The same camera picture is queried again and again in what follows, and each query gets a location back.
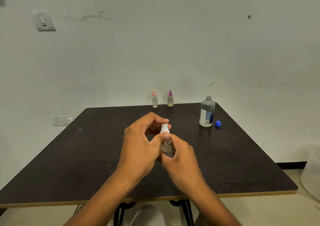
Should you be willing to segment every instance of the black table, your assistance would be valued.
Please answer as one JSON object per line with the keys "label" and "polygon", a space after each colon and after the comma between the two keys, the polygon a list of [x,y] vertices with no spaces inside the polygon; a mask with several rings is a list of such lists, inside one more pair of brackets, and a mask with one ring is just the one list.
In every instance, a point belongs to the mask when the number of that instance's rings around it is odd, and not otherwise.
{"label": "black table", "polygon": [[[298,187],[216,103],[220,129],[199,125],[200,103],[173,107],[85,109],[1,191],[0,208],[80,205],[116,169],[123,133],[153,111],[168,118],[171,133],[193,146],[206,183],[219,197],[294,194]],[[185,200],[156,162],[124,202]]]}

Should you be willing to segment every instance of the white wall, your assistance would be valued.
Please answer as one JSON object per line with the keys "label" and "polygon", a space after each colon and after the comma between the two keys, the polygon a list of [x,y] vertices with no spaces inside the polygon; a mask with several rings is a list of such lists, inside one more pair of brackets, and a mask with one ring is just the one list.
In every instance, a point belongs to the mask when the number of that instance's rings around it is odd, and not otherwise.
{"label": "white wall", "polygon": [[[211,95],[275,162],[306,160],[305,148],[320,144],[319,6],[320,0],[4,0],[0,188],[62,131],[50,114],[151,104],[153,89],[160,103],[168,89],[176,103]],[[57,32],[38,32],[34,10],[51,11]],[[108,20],[80,20],[99,10]]]}

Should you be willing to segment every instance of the wooden table edge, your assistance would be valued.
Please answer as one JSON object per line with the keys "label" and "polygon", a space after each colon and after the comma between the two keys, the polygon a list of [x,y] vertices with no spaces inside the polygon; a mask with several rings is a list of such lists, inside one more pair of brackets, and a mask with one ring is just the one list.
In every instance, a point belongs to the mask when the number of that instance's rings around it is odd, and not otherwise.
{"label": "wooden table edge", "polygon": [[[236,197],[259,197],[259,196],[278,196],[278,195],[293,195],[298,190],[289,191],[270,191],[270,192],[249,192],[249,193],[234,193],[234,194],[218,194],[219,198],[236,198]],[[186,200],[187,196],[164,196],[150,198],[126,198],[123,202],[155,202],[155,201],[170,201],[170,200]],[[37,202],[37,203],[15,203],[15,204],[0,204],[0,208],[26,208],[26,207],[48,207],[48,206],[72,206],[82,205],[87,201],[66,201],[66,202]]]}

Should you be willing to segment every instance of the switch plate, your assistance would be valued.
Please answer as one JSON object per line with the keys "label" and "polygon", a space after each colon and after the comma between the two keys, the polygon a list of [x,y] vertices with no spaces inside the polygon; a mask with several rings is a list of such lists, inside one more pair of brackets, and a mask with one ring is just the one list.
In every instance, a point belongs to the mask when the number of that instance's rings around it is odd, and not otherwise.
{"label": "switch plate", "polygon": [[55,127],[68,126],[79,114],[63,114],[63,115],[50,115],[52,124]]}
{"label": "switch plate", "polygon": [[56,31],[54,20],[49,11],[32,12],[31,18],[38,31]]}

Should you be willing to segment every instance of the clear plastic bottle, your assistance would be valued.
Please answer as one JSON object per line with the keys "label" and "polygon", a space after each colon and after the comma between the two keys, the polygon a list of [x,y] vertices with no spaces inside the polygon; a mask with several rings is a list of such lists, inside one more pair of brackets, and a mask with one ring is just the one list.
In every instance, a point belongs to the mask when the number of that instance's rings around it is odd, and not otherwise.
{"label": "clear plastic bottle", "polygon": [[169,95],[168,95],[168,106],[174,106],[174,97],[172,96],[171,90],[169,90]]}
{"label": "clear plastic bottle", "polygon": [[201,102],[201,114],[200,114],[200,120],[199,120],[199,124],[201,126],[203,127],[212,126],[212,122],[214,119],[215,106],[216,106],[216,103],[213,100],[211,100],[211,96],[207,96],[207,98]]}
{"label": "clear plastic bottle", "polygon": [[[160,133],[170,133],[168,129],[168,124],[161,124],[161,131]],[[172,139],[166,139],[163,143],[160,145],[160,150],[168,157],[173,158],[174,156],[174,144],[172,142]]]}
{"label": "clear plastic bottle", "polygon": [[152,93],[152,107],[153,108],[158,107],[158,98],[155,91],[153,91]]}

